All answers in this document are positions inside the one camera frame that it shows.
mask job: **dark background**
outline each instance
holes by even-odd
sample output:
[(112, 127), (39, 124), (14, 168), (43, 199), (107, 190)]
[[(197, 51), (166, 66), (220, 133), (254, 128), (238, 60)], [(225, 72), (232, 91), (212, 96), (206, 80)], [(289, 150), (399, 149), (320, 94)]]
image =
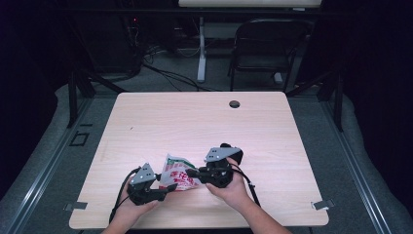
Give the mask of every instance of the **dark background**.
[[(103, 58), (88, 54), (76, 38), (79, 34), (45, 12), (44, 4), (23, 0), (0, 5), (1, 197), (48, 127), (56, 110), (55, 90), (67, 83), (74, 68), (96, 69), (95, 60)], [(358, 16), (349, 21), (319, 20), (297, 79), (314, 79), (344, 58), (345, 94), (355, 105), (365, 149), (393, 194), (413, 214), (413, 3), (331, 0), (323, 2), (322, 10)], [(96, 29), (84, 26), (75, 28), (80, 35)], [(120, 30), (122, 22), (108, 27), (101, 21), (99, 27)], [(128, 50), (125, 34), (112, 40), (123, 47), (112, 53), (130, 58), (116, 59), (115, 68), (133, 70), (135, 54)], [(104, 48), (96, 49), (104, 53)], [(103, 68), (110, 65), (108, 61)]]

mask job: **gray floor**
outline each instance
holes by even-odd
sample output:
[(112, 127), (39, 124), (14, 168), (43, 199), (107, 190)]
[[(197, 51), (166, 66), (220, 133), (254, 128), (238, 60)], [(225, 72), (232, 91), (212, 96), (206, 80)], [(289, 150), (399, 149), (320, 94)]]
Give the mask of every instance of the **gray floor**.
[[(152, 59), (154, 67), (196, 80), (198, 55), (185, 57), (180, 54), (159, 53)], [(206, 81), (201, 86), (228, 91), (228, 64), (227, 51), (210, 48), (207, 53)], [(252, 74), (240, 75), (236, 87), (259, 86), (260, 89), (253, 90), (269, 91), (265, 87), (273, 85), (269, 75), (254, 76), (254, 82), (250, 81), (251, 76)], [(181, 91), (196, 91), (193, 87), (171, 82)], [(146, 68), (142, 68), (136, 77), (116, 84), (131, 92), (177, 92), (166, 78)], [(79, 232), (68, 226), (71, 212), (64, 211), (63, 208), (67, 203), (77, 200), (116, 98), (113, 92), (102, 85), (94, 83), (94, 87), (97, 90), (95, 98), (80, 97), (80, 110), (83, 114), (72, 129), (65, 128), (69, 117), (67, 87), (64, 86), (56, 92), (59, 103), (51, 125), (14, 185), (0, 202), (0, 233)], [(314, 87), (299, 97), (288, 99), (321, 196), (323, 199), (333, 199), (336, 203), (336, 207), (328, 211), (329, 223), (323, 227), (313, 227), (313, 232), (413, 233), (411, 217), (389, 191), (364, 151), (351, 102), (347, 98), (344, 100), (344, 133), (338, 133), (331, 124), (330, 104), (317, 101), (317, 89)], [(77, 131), (89, 134), (84, 146), (70, 146), (70, 140)], [(343, 140), (349, 144), (351, 154), (357, 160), (372, 197), (367, 196), (365, 199), (363, 188), (359, 186), (359, 177), (352, 173), (353, 165), (349, 163), (349, 152), (343, 146)], [(379, 210), (373, 210), (381, 212), (387, 226), (380, 223), (377, 226), (374, 215), (379, 214), (371, 213), (371, 201), (376, 202)], [(293, 233), (310, 233), (307, 227), (288, 228)], [(99, 231), (87, 230), (85, 233)]]

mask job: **table top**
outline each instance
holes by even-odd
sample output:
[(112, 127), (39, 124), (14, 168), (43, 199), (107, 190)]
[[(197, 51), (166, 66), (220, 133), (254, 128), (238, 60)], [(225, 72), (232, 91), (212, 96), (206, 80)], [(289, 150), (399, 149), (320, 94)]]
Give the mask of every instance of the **table top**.
[[(229, 102), (238, 101), (233, 108)], [(255, 184), (262, 208), (285, 226), (328, 222), (301, 137), (284, 93), (124, 93), (115, 102), (69, 224), (105, 228), (127, 174), (149, 163), (162, 172), (168, 154), (197, 168), (222, 142), (244, 152), (241, 168)], [(156, 181), (152, 188), (158, 188)], [(243, 217), (206, 187), (171, 192), (134, 228), (248, 227)]]
[(318, 8), (321, 0), (179, 0), (180, 7)]

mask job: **black cable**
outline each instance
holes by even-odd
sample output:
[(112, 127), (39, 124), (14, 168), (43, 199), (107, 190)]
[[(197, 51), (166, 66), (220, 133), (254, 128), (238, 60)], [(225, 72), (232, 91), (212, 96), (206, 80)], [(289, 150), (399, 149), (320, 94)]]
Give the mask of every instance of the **black cable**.
[(258, 205), (259, 207), (261, 207), (261, 204), (258, 201), (258, 196), (255, 193), (255, 185), (252, 184), (251, 180), (248, 178), (248, 176), (246, 176), (245, 173), (243, 173), (243, 170), (241, 170), (241, 168), (235, 164), (230, 164), (231, 166), (234, 166), (237, 168), (237, 170), (235, 169), (227, 169), (227, 168), (214, 168), (214, 170), (219, 171), (219, 172), (233, 172), (233, 173), (238, 173), (240, 174), (242, 177), (245, 178), (246, 183), (248, 184), (249, 187), (249, 191), (251, 191), (251, 195), (252, 198), (254, 199), (254, 202), (256, 205)]
[(200, 90), (202, 90), (202, 91), (208, 91), (208, 92), (210, 92), (210, 91), (218, 91), (218, 92), (220, 92), (219, 90), (215, 90), (215, 89), (213, 89), (213, 88), (201, 87), (201, 86), (197, 85), (197, 83), (196, 83), (195, 81), (193, 81), (191, 78), (186, 77), (186, 76), (184, 76), (184, 75), (180, 75), (180, 74), (177, 74), (177, 73), (174, 73), (174, 72), (171, 72), (171, 71), (162, 70), (162, 69), (153, 67), (153, 66), (148, 65), (148, 64), (145, 64), (145, 63), (143, 63), (142, 66), (144, 66), (144, 67), (146, 67), (146, 68), (148, 68), (148, 69), (150, 69), (150, 70), (152, 70), (152, 71), (155, 71), (155, 72), (161, 74), (162, 76), (164, 76), (164, 77), (170, 82), (170, 84), (171, 84), (172, 86), (174, 86), (174, 85), (172, 84), (172, 82), (170, 81), (170, 79), (173, 79), (173, 80), (176, 80), (176, 81), (185, 83), (185, 84), (187, 84), (187, 85), (189, 85), (189, 86), (192, 86), (192, 87), (194, 87), (194, 88), (197, 89), (197, 92), (199, 92)]
[(140, 167), (135, 169), (135, 170), (132, 170), (127, 175), (124, 182), (122, 183), (121, 189), (119, 190), (119, 193), (118, 193), (118, 197), (116, 198), (115, 206), (113, 207), (112, 213), (110, 214), (110, 217), (109, 217), (109, 223), (112, 221), (113, 217), (115, 216), (116, 210), (118, 210), (118, 208), (122, 205), (122, 203), (124, 203), (130, 197), (130, 196), (128, 196), (121, 203), (119, 203), (119, 201), (121, 200), (122, 192), (124, 191), (124, 187), (125, 187), (125, 184), (128, 182), (128, 179), (131, 177), (131, 175), (137, 173), (139, 170), (140, 170)]
[(244, 174), (243, 171), (241, 171), (241, 170), (231, 169), (231, 171), (234, 172), (234, 173), (238, 173), (238, 174), (240, 174), (241, 176), (243, 176), (245, 178), (246, 182), (248, 183), (248, 187), (249, 187), (249, 190), (251, 191), (251, 195), (252, 195), (252, 198), (254, 199), (254, 202), (259, 207), (261, 207), (261, 205), (258, 201), (257, 194), (255, 193), (255, 185), (252, 184), (252, 182), (251, 182), (251, 180), (249, 180), (248, 176), (246, 176), (246, 174)]

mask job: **black chair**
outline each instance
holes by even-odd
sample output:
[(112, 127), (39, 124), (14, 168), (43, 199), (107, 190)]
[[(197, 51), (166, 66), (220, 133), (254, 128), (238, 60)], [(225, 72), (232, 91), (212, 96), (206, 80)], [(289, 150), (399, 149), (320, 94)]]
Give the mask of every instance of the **black chair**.
[(243, 23), (235, 35), (228, 76), (231, 91), (236, 71), (286, 73), (285, 92), (300, 42), (311, 35), (313, 24), (299, 19), (253, 19)]

